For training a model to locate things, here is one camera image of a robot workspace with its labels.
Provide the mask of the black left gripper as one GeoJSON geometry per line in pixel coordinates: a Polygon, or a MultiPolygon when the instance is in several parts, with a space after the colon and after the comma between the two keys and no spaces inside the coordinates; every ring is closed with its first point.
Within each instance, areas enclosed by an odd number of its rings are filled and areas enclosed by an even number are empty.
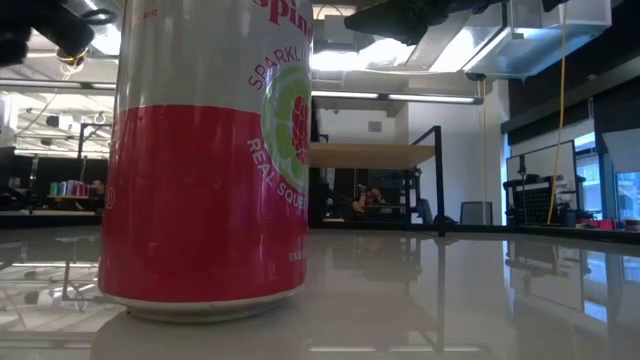
{"type": "Polygon", "coordinates": [[[65,0],[0,0],[0,68],[21,64],[27,57],[32,31],[61,48],[80,55],[95,33],[88,20],[74,14],[65,0]]]}

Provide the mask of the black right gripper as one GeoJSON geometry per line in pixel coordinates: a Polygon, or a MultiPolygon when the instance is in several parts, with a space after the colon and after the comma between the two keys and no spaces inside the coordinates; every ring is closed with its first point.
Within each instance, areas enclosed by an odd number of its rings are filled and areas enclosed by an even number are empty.
{"type": "Polygon", "coordinates": [[[384,0],[344,19],[347,29],[392,38],[404,45],[417,45],[432,26],[448,14],[471,11],[481,14],[505,0],[384,0]]]}

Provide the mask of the red and white Spindrift can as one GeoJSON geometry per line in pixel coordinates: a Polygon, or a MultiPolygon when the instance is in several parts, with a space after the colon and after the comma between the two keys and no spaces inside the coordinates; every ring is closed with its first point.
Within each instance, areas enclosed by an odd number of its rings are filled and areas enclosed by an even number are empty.
{"type": "Polygon", "coordinates": [[[305,281],[311,0],[126,0],[100,291],[210,322],[305,281]]]}

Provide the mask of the long ceiling light fixture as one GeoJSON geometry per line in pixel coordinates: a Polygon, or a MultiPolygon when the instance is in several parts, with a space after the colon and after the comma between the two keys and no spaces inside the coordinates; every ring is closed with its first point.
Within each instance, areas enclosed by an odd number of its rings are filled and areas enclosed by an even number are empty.
{"type": "Polygon", "coordinates": [[[311,95],[318,98],[356,99],[395,102],[419,102],[457,105],[481,105],[483,97],[429,95],[429,94],[401,94],[401,93],[373,93],[313,90],[311,95]]]}
{"type": "Polygon", "coordinates": [[[94,83],[77,81],[55,81],[55,80],[25,80],[25,79],[2,79],[0,86],[25,87],[25,88],[53,88],[53,89],[87,89],[87,90],[108,90],[116,89],[115,83],[94,83]]]}

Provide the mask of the person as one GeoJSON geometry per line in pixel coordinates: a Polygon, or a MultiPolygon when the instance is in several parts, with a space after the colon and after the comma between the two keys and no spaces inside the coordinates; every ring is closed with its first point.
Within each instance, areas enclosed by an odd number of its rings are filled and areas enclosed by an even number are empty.
{"type": "Polygon", "coordinates": [[[368,207],[386,204],[378,188],[360,186],[358,195],[352,200],[351,207],[355,214],[362,215],[368,207]]]}

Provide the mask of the dark background workbench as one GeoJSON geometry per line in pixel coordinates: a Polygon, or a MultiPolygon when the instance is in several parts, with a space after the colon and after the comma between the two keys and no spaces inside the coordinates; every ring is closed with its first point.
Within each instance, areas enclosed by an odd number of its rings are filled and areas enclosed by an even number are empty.
{"type": "Polygon", "coordinates": [[[0,196],[0,216],[93,216],[104,209],[103,197],[47,196],[17,199],[0,196]]]}

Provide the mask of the grey waste bin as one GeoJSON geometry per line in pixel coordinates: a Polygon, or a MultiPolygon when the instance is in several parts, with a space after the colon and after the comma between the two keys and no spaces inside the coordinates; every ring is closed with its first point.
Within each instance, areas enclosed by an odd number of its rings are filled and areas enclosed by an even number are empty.
{"type": "Polygon", "coordinates": [[[460,223],[462,225],[492,225],[492,203],[482,201],[463,202],[460,208],[460,223]]]}

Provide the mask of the black pegboard cart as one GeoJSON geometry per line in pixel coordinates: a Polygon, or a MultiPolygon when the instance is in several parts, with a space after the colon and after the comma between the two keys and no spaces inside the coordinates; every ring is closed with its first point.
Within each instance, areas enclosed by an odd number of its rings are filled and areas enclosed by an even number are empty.
{"type": "Polygon", "coordinates": [[[503,183],[508,226],[569,226],[575,221],[579,195],[562,175],[526,174],[503,183]]]}

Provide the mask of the black metal rack frame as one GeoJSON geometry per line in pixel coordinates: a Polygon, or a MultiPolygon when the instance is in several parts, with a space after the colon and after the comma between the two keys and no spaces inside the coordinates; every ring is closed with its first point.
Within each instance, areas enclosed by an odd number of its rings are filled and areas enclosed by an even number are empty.
{"type": "Polygon", "coordinates": [[[80,132],[78,137],[78,145],[76,151],[76,158],[82,159],[88,157],[88,153],[85,151],[85,143],[88,141],[111,141],[111,124],[102,123],[81,123],[80,132]]]}

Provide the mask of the silver ceiling air duct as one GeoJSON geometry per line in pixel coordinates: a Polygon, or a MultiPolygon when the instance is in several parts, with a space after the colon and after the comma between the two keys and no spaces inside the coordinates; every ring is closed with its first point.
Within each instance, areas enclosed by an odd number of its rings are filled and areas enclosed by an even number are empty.
{"type": "Polygon", "coordinates": [[[612,25],[611,0],[505,0],[479,14],[451,14],[430,28],[405,66],[429,73],[482,73],[526,79],[598,37],[612,25]]]}

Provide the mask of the wooden shelf with black frame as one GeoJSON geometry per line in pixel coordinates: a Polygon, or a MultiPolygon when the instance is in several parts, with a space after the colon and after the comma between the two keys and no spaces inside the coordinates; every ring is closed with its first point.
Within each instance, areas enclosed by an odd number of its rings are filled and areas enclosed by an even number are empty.
{"type": "Polygon", "coordinates": [[[312,143],[310,147],[311,168],[352,168],[402,171],[405,180],[406,224],[382,224],[380,229],[402,229],[435,231],[439,237],[447,232],[445,224],[444,171],[442,130],[433,126],[410,145],[399,144],[332,144],[312,143]],[[435,223],[413,224],[411,214],[415,210],[410,203],[409,175],[419,165],[435,158],[436,216],[435,223]]]}

